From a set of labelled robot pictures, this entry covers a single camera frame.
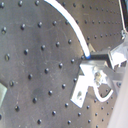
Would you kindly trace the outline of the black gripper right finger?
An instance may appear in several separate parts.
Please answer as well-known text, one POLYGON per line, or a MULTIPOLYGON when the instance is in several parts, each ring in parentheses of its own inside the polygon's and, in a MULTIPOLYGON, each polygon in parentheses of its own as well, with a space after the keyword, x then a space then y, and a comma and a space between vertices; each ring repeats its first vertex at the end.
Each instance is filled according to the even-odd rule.
POLYGON ((109 48, 98 52, 91 52, 90 56, 88 57, 88 60, 105 60, 111 69, 114 68, 114 64, 112 62, 112 56, 109 48))

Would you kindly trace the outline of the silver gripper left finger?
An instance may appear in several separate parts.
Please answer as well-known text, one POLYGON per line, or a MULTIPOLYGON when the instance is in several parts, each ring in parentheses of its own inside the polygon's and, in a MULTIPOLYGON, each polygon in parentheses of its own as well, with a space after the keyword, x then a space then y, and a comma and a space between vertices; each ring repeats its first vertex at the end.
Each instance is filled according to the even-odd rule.
POLYGON ((82 108, 89 87, 93 88, 98 101, 107 101, 113 92, 119 93, 125 71, 125 67, 117 67, 116 70, 112 70, 105 62, 81 63, 71 101, 79 108, 82 108), (99 92, 102 85, 107 85, 110 88, 110 91, 104 97, 99 92))

